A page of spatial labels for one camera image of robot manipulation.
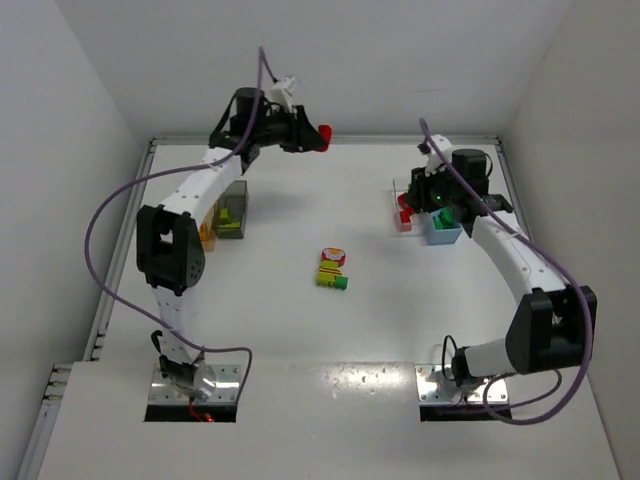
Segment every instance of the wall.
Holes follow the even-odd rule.
[[[56,0],[134,133],[208,133],[256,50],[339,133],[506,127],[569,0]]]
[[[640,478],[640,4],[574,1],[506,135],[533,236],[598,294],[590,380],[624,478]]]
[[[0,2],[0,479],[17,474],[54,362],[81,358],[98,301],[84,230],[141,155],[52,0]],[[124,203],[105,214],[106,274]]]

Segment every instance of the tabletop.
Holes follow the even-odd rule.
[[[456,146],[490,155],[491,191],[508,196],[494,145]],[[151,170],[196,164],[205,148],[159,146]],[[392,180],[423,162],[415,143],[263,149],[245,176],[245,238],[218,241],[207,254],[193,330],[205,345],[255,353],[237,422],[144,423],[155,327],[116,305],[100,361],[73,368],[40,478],[618,478],[587,382],[536,427],[420,422],[414,364],[437,362],[446,334],[459,345],[504,336],[516,307],[466,236],[426,246],[394,230]],[[159,203],[185,177],[150,182],[143,203]],[[118,291],[155,311],[134,243]],[[315,285],[325,247],[347,254],[346,291]],[[553,380],[514,379],[510,398],[530,398]],[[514,416],[539,414],[557,398]]]

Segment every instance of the robotic arm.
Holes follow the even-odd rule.
[[[190,329],[197,315],[197,302],[193,297],[205,267],[199,227],[209,209],[250,167],[262,147],[279,145],[292,153],[328,148],[330,127],[321,126],[320,131],[316,131],[304,107],[292,104],[295,84],[294,77],[285,77],[267,92],[238,89],[209,137],[209,149],[201,164],[211,165],[237,148],[249,125],[252,104],[258,94],[256,120],[237,155],[221,165],[195,171],[160,205],[145,205],[138,211],[138,270],[151,286],[161,318],[185,337],[191,337]],[[229,118],[234,104],[236,113]],[[223,131],[228,120],[229,129]],[[161,355],[163,374],[186,390],[197,389],[194,381],[201,376],[198,368],[205,365],[201,352],[182,345],[168,332],[154,332],[152,341]]]
[[[487,156],[479,150],[454,150],[434,135],[447,160],[500,219],[526,236],[502,195],[489,194]],[[426,167],[411,172],[406,202],[416,213],[452,209],[465,232],[489,255],[506,280],[518,308],[504,338],[457,349],[451,368],[458,386],[503,373],[528,374],[579,365],[585,349],[582,311],[573,289],[538,255],[504,229],[444,168],[439,156],[419,145]],[[597,299],[583,286],[595,327]]]

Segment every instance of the gray wall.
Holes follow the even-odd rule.
[[[0,479],[22,459],[51,366],[81,358],[98,300],[82,242],[141,154],[53,0],[0,2]],[[124,203],[95,243],[106,273]]]
[[[598,294],[590,379],[624,478],[640,478],[640,4],[573,2],[506,137],[533,236]]]
[[[205,133],[263,45],[339,133],[506,128],[569,0],[57,0],[144,140]]]

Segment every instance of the metal mounting plate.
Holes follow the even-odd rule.
[[[447,376],[451,377],[450,365],[445,365],[445,368]],[[480,385],[457,387],[454,382],[444,377],[440,365],[433,364],[416,365],[416,381],[421,407],[482,405],[482,395],[488,383],[488,380],[484,380]],[[492,385],[487,400],[489,405],[493,406],[509,404],[507,384],[504,380]]]
[[[240,365],[212,365],[215,372],[216,389],[214,395],[199,405],[232,406],[235,405],[240,386],[242,370]],[[189,404],[189,397],[176,389],[168,378],[162,378],[160,367],[153,370],[148,404],[154,406],[182,406]]]

